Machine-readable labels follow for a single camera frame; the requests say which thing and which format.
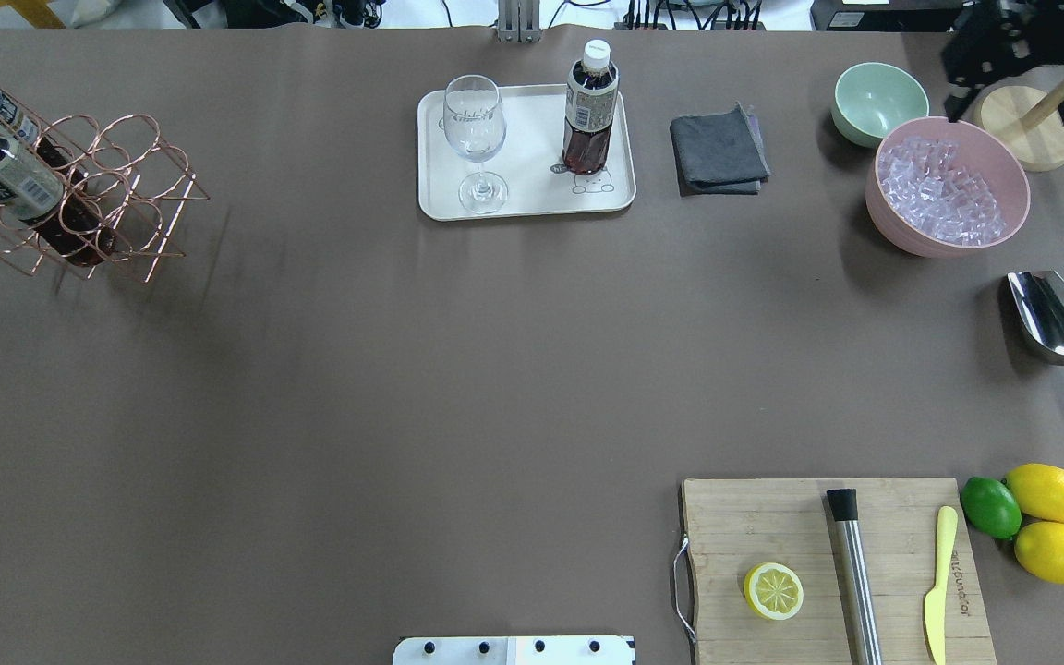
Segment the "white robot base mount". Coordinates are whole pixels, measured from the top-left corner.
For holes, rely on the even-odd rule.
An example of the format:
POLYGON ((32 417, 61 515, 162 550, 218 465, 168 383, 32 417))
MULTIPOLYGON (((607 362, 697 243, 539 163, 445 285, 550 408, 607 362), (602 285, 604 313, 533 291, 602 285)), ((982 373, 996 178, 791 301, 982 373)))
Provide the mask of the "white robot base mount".
POLYGON ((621 635, 495 635, 405 638, 393 664, 635 664, 621 635))

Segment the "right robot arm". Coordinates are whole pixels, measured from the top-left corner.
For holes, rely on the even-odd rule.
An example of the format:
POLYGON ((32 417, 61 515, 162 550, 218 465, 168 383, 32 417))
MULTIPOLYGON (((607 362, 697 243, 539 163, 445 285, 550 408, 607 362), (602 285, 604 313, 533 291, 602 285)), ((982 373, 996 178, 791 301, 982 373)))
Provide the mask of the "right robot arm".
POLYGON ((1064 1, 976 1, 958 18, 941 52, 957 122, 979 94, 1046 65, 1064 65, 1064 1))

